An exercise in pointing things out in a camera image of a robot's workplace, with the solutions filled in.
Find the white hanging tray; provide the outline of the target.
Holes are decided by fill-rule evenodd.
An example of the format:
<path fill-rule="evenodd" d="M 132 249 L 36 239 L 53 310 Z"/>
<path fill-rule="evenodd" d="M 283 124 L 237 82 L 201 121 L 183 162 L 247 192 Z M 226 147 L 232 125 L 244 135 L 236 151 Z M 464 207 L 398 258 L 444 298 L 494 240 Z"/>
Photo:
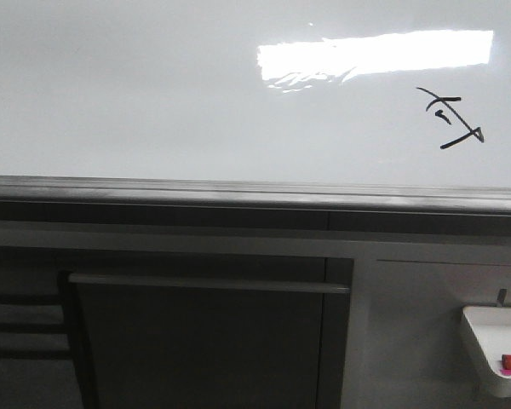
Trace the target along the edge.
<path fill-rule="evenodd" d="M 502 355 L 511 354 L 511 307 L 505 305 L 508 290 L 497 293 L 493 306 L 462 309 L 460 335 L 479 379 L 491 395 L 511 398 L 511 377 L 501 375 Z"/>

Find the white whiteboard with metal frame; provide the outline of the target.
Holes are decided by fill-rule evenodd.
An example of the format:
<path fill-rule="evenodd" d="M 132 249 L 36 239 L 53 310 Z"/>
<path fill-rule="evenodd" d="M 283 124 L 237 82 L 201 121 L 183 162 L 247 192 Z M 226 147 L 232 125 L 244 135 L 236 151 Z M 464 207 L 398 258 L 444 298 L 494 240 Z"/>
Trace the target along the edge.
<path fill-rule="evenodd" d="M 0 1 L 0 200 L 511 214 L 511 1 Z"/>

